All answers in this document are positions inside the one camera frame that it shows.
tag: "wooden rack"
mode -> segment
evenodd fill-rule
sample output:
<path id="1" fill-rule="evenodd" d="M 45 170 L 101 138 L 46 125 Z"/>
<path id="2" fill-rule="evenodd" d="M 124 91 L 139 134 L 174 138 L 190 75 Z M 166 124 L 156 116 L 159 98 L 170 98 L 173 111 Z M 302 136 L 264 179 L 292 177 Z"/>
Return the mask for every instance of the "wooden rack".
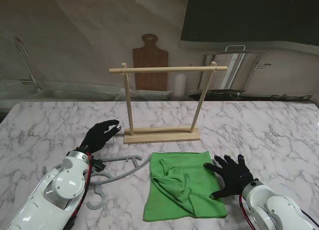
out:
<path id="1" fill-rule="evenodd" d="M 110 73 L 122 73 L 124 77 L 125 97 L 129 116 L 129 129 L 125 129 L 124 144 L 136 143 L 154 143 L 171 141 L 193 141 L 200 140 L 198 127 L 196 127 L 197 118 L 203 104 L 209 82 L 214 72 L 227 71 L 227 66 L 217 66 L 216 62 L 211 62 L 208 67 L 145 67 L 145 68 L 127 68 L 126 63 L 122 63 L 122 68 L 109 69 Z M 208 76 L 202 90 L 195 116 L 191 126 L 176 127 L 146 127 L 134 128 L 132 107 L 130 98 L 130 87 L 128 73 L 150 73 L 150 72 L 193 72 L 207 71 Z"/>

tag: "wooden post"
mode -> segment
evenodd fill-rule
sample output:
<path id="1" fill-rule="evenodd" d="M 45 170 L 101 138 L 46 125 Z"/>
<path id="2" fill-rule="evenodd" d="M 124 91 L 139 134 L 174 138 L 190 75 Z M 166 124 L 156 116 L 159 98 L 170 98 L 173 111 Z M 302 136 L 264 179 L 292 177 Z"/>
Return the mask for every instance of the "wooden post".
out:
<path id="1" fill-rule="evenodd" d="M 132 107 L 131 107 L 131 97 L 130 97 L 130 87 L 129 87 L 129 77 L 128 77 L 128 74 L 126 72 L 127 66 L 126 66 L 125 62 L 122 63 L 122 68 L 124 69 L 123 78 L 124 78 L 126 105 L 128 107 L 130 135 L 134 135 Z"/>
<path id="2" fill-rule="evenodd" d="M 216 62 L 211 62 L 210 66 L 211 67 L 216 67 L 217 63 Z M 197 109 L 196 109 L 196 112 L 195 112 L 193 123 L 191 124 L 191 127 L 190 127 L 190 131 L 189 131 L 190 133 L 193 133 L 193 130 L 195 128 L 195 125 L 196 125 L 196 122 L 197 122 L 197 118 L 198 118 L 201 106 L 203 104 L 203 101 L 205 99 L 205 95 L 207 93 L 207 89 L 208 89 L 208 86 L 209 86 L 209 83 L 210 83 L 210 80 L 211 80 L 211 76 L 213 75 L 213 73 L 214 73 L 214 71 L 209 71 L 208 72 L 208 77 L 206 78 L 205 86 L 204 86 L 204 88 L 203 88 L 203 90 L 201 92 L 201 95 L 200 95 L 200 99 L 199 99 L 198 106 L 197 106 Z"/>

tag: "faucet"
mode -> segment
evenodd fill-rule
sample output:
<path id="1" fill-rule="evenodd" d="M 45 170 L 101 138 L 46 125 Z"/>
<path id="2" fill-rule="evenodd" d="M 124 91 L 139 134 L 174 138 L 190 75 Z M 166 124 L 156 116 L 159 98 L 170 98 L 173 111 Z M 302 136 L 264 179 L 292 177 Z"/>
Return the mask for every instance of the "faucet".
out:
<path id="1" fill-rule="evenodd" d="M 28 72 L 29 72 L 29 76 L 30 76 L 30 80 L 21 80 L 22 84 L 28 84 L 28 83 L 33 83 L 34 87 L 38 90 L 38 91 L 42 91 L 42 88 L 39 84 L 39 81 L 36 79 L 35 75 L 32 73 L 28 63 L 26 62 L 24 57 L 28 57 L 29 53 L 26 50 L 24 44 L 22 43 L 21 39 L 18 37 L 15 37 L 15 46 L 17 48 L 17 50 L 20 53 L 20 57 L 23 60 Z"/>

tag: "wooden base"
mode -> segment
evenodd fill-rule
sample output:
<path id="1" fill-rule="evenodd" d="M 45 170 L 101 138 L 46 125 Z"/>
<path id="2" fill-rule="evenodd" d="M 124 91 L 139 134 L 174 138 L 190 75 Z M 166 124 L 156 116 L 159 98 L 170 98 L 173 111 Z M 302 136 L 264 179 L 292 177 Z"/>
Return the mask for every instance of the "wooden base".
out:
<path id="1" fill-rule="evenodd" d="M 190 126 L 134 128 L 134 135 L 130 135 L 130 129 L 125 129 L 124 144 L 200 140 L 198 127 L 193 133 L 189 130 Z"/>

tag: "green towel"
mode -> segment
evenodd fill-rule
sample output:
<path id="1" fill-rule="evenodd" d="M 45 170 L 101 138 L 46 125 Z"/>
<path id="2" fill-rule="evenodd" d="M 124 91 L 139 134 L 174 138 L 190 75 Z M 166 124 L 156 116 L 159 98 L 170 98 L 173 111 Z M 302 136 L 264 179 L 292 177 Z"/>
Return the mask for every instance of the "green towel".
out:
<path id="1" fill-rule="evenodd" d="M 215 174 L 204 168 L 205 153 L 153 153 L 150 162 L 151 189 L 144 221 L 227 216 L 221 199 L 209 195 L 219 190 Z"/>

